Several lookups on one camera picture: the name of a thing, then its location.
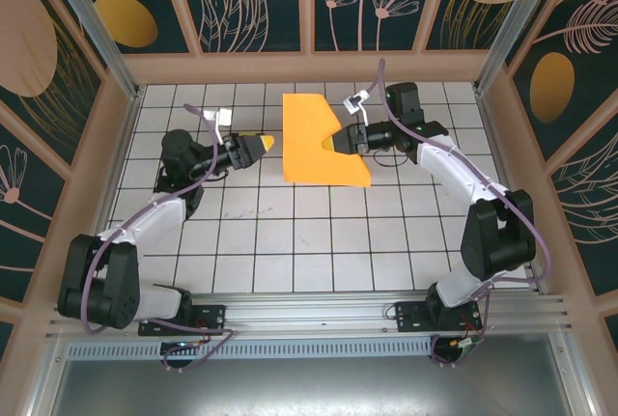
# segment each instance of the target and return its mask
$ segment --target floor tile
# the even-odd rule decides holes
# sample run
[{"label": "floor tile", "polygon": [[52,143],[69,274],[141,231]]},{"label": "floor tile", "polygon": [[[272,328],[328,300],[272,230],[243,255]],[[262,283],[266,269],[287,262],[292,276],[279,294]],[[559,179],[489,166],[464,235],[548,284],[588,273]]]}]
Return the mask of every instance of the floor tile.
[{"label": "floor tile", "polygon": [[376,291],[413,289],[408,254],[373,254]]},{"label": "floor tile", "polygon": [[204,105],[224,107],[234,105],[236,85],[206,85]]},{"label": "floor tile", "polygon": [[407,251],[403,218],[370,218],[369,240],[372,252]]},{"label": "floor tile", "polygon": [[490,143],[483,129],[458,129],[457,139],[460,149],[465,154],[489,154]]},{"label": "floor tile", "polygon": [[260,186],[291,186],[290,182],[283,179],[283,159],[262,158],[262,171],[260,172]]},{"label": "floor tile", "polygon": [[234,105],[264,105],[264,91],[264,83],[238,84]]},{"label": "floor tile", "polygon": [[258,213],[258,189],[227,187],[223,191],[221,219],[254,219]]},{"label": "floor tile", "polygon": [[292,218],[294,216],[294,190],[291,187],[262,187],[258,218]]},{"label": "floor tile", "polygon": [[296,93],[324,95],[324,83],[296,83]]},{"label": "floor tile", "polygon": [[363,162],[365,162],[369,173],[371,173],[372,186],[375,184],[397,184],[397,170],[394,167],[378,165],[370,155],[363,157]]},{"label": "floor tile", "polygon": [[292,271],[292,255],[256,256],[253,292],[291,292]]},{"label": "floor tile", "polygon": [[185,104],[201,107],[205,89],[206,85],[178,85],[174,95],[174,107],[183,107]]},{"label": "floor tile", "polygon": [[260,166],[260,163],[254,163],[249,168],[230,170],[230,175],[225,179],[225,187],[257,186],[260,181]]},{"label": "floor tile", "polygon": [[264,130],[283,130],[283,107],[281,105],[264,107]]},{"label": "floor tile", "polygon": [[142,107],[171,107],[176,85],[150,85],[146,89]]},{"label": "floor tile", "polygon": [[364,188],[332,186],[330,188],[330,212],[333,218],[367,216]]},{"label": "floor tile", "polygon": [[295,292],[332,291],[330,255],[294,255],[294,264]]},{"label": "floor tile", "polygon": [[167,122],[170,119],[170,114],[170,109],[142,109],[139,113],[135,131],[167,131]]},{"label": "floor tile", "polygon": [[205,187],[202,202],[197,207],[191,220],[210,220],[221,218],[221,201],[223,189],[220,187]]},{"label": "floor tile", "polygon": [[365,189],[367,196],[367,215],[402,216],[402,199],[399,186],[372,186]]},{"label": "floor tile", "polygon": [[200,118],[197,115],[191,114],[186,109],[175,107],[172,109],[167,129],[168,131],[173,129],[198,131],[200,129]]},{"label": "floor tile", "polygon": [[293,94],[294,83],[267,83],[265,105],[283,105],[283,95]]},{"label": "floor tile", "polygon": [[410,253],[414,288],[426,290],[449,272],[448,259],[444,252]]},{"label": "floor tile", "polygon": [[292,254],[293,220],[258,220],[257,254]]},{"label": "floor tile", "polygon": [[234,255],[254,254],[255,227],[255,220],[221,221],[217,253]]},{"label": "floor tile", "polygon": [[139,264],[139,280],[144,284],[174,285],[174,257],[142,257]]},{"label": "floor tile", "polygon": [[212,292],[214,256],[180,256],[174,286],[192,293]]},{"label": "floor tile", "polygon": [[444,82],[449,104],[475,104],[476,98],[469,82]]},{"label": "floor tile", "polygon": [[476,104],[451,104],[455,128],[482,128],[483,121]]},{"label": "floor tile", "polygon": [[158,173],[157,160],[128,160],[122,187],[142,187],[152,189]]},{"label": "floor tile", "polygon": [[451,112],[448,109],[448,104],[426,104],[421,105],[425,114],[425,122],[439,122],[445,128],[453,127]]},{"label": "floor tile", "polygon": [[326,83],[326,100],[331,105],[341,104],[344,98],[355,94],[356,90],[352,82]]},{"label": "floor tile", "polygon": [[333,255],[335,291],[372,291],[371,257],[369,254]]},{"label": "floor tile", "polygon": [[295,189],[295,218],[328,217],[328,188],[325,186],[297,187]]},{"label": "floor tile", "polygon": [[446,94],[440,82],[420,81],[416,83],[421,104],[445,104]]},{"label": "floor tile", "polygon": [[232,131],[262,131],[264,107],[252,105],[235,107],[232,111]]},{"label": "floor tile", "polygon": [[402,186],[405,216],[438,216],[433,186]]},{"label": "floor tile", "polygon": [[253,288],[253,255],[219,255],[214,268],[214,292],[249,293]]},{"label": "floor tile", "polygon": [[330,252],[330,220],[295,220],[294,237],[296,254],[328,253]]},{"label": "floor tile", "polygon": [[444,250],[439,218],[406,218],[406,229],[411,252]]},{"label": "floor tile", "polygon": [[333,252],[369,252],[369,234],[365,218],[333,218]]},{"label": "floor tile", "polygon": [[131,142],[128,158],[156,158],[161,157],[161,139],[165,133],[135,133]]},{"label": "floor tile", "polygon": [[216,253],[218,235],[218,221],[185,221],[183,225],[183,240],[181,241],[181,255]]}]

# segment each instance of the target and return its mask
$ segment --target grid line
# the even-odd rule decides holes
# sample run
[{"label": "grid line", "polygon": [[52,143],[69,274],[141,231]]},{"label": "grid line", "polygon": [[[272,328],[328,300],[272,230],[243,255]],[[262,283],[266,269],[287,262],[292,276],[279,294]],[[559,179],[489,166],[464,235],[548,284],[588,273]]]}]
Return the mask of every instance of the grid line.
[{"label": "grid line", "polygon": [[[236,99],[236,87],[237,85],[234,85],[234,95],[232,97],[232,103],[234,103],[234,100]],[[219,220],[221,219],[221,217],[223,216],[223,203],[225,202],[225,183],[226,183],[227,179],[224,179],[221,184],[222,184],[222,190],[221,190],[221,209],[219,211]],[[212,267],[212,290],[211,292],[214,292],[214,284],[216,282],[216,264],[219,261],[219,240],[221,239],[221,222],[219,221],[219,227],[217,228],[217,234],[216,234],[216,245],[214,247],[214,265]]]}]

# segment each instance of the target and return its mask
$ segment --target metal bar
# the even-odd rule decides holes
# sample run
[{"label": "metal bar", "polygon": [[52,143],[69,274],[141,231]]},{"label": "metal bar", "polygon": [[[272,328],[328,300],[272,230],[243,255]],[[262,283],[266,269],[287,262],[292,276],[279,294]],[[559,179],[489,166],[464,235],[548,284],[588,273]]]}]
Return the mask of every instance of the metal bar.
[{"label": "metal bar", "polygon": [[502,68],[509,51],[517,41],[528,18],[540,0],[515,0],[511,10],[504,19],[498,34],[493,40],[490,52],[481,67],[477,78],[477,90],[480,96],[492,85],[493,79]]},{"label": "metal bar", "polygon": [[120,182],[121,174],[123,172],[123,165],[125,163],[126,153],[131,142],[131,133],[135,127],[137,116],[142,105],[142,98],[146,92],[145,87],[140,87],[137,91],[135,98],[129,101],[128,108],[123,118],[123,127],[118,136],[119,142],[116,144],[114,154],[112,155],[111,166],[109,167],[109,173],[105,181],[105,186],[101,192],[101,198],[98,203],[98,210],[96,215],[97,220],[92,228],[94,234],[98,234],[101,231],[107,229],[107,221],[111,213],[112,206],[114,205],[114,197],[116,196],[116,189]]},{"label": "metal bar", "polygon": [[105,24],[100,19],[92,0],[67,0],[75,14],[79,17],[82,25],[90,35],[93,43],[98,49],[98,53],[107,63],[112,73],[125,94],[133,98],[135,96],[135,84],[128,67],[123,60],[123,56],[118,46],[109,36]]},{"label": "metal bar", "polygon": [[[395,320],[385,310],[396,301],[422,301],[425,293],[367,292],[327,294],[214,294],[199,296],[195,304],[227,306],[226,327],[242,339],[318,339],[402,336]],[[484,302],[480,302],[483,312]],[[566,307],[559,295],[539,295],[532,291],[497,291],[490,305],[488,334],[557,332],[570,328]],[[457,331],[435,331],[459,335]],[[427,336],[431,333],[407,333]],[[49,340],[71,342],[85,335],[79,321],[55,315],[47,328]],[[107,329],[101,341],[140,340],[137,324],[118,331]]]}]

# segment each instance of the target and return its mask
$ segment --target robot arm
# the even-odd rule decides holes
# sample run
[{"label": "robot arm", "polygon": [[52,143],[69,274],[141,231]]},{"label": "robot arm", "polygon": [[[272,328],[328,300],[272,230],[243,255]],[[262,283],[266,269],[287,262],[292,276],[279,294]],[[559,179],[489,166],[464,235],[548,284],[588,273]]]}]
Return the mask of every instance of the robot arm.
[{"label": "robot arm", "polygon": [[[440,123],[425,122],[414,83],[391,85],[386,89],[386,97],[391,112],[402,124],[447,146],[451,152],[461,153]],[[358,110],[360,99],[363,99],[362,94],[347,98],[344,103],[355,104],[349,110]],[[324,146],[348,154],[395,147],[431,173],[449,194],[468,207],[461,245],[463,263],[429,289],[427,307],[436,325],[458,316],[487,284],[495,282],[506,271],[517,269],[534,258],[533,235],[455,154],[417,141],[391,122],[349,125],[333,135],[331,141],[325,141]],[[532,201],[527,193],[511,192],[495,182],[492,187],[533,221]]]},{"label": "robot arm", "polygon": [[[157,176],[154,194],[148,201],[155,204],[130,226],[121,225],[124,226],[123,233],[102,255],[99,276],[93,280],[88,299],[88,319],[118,329],[133,320],[151,318],[193,325],[190,293],[169,286],[140,283],[139,264],[145,263],[145,251],[195,212],[204,190],[198,186],[160,205],[157,202],[199,180],[213,160],[216,160],[216,176],[227,173],[229,168],[250,167],[273,142],[272,136],[231,133],[221,138],[217,157],[213,157],[212,147],[196,143],[188,132],[177,129],[166,133],[161,141],[163,166]],[[117,229],[96,236],[80,235],[70,243],[58,298],[61,315],[80,318],[86,274],[100,246]]]}]

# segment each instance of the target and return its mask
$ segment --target black cable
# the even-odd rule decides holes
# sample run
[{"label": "black cable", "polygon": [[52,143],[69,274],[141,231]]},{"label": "black cable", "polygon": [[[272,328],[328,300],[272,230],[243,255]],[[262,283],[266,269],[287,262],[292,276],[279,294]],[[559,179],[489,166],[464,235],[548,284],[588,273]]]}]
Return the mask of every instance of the black cable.
[{"label": "black cable", "polygon": [[223,176],[219,177],[219,178],[215,178],[214,180],[206,180],[204,182],[217,182],[217,181],[223,181],[226,178],[228,178],[228,175],[230,175],[230,170],[228,170],[227,168],[223,171]]},{"label": "black cable", "polygon": [[403,162],[400,162],[400,163],[397,163],[397,155],[394,155],[394,157],[395,157],[395,163],[383,163],[383,162],[380,162],[380,161],[376,158],[377,154],[378,154],[378,153],[387,152],[387,151],[388,151],[388,149],[378,149],[377,151],[374,151],[374,153],[373,153],[373,155],[372,155],[372,157],[374,158],[374,160],[376,161],[376,163],[377,163],[380,167],[384,167],[384,168],[397,168],[397,167],[399,167],[399,166],[401,166],[401,165],[404,165],[404,164],[407,162],[407,155],[406,155],[406,157],[404,158],[404,161],[403,161]]}]

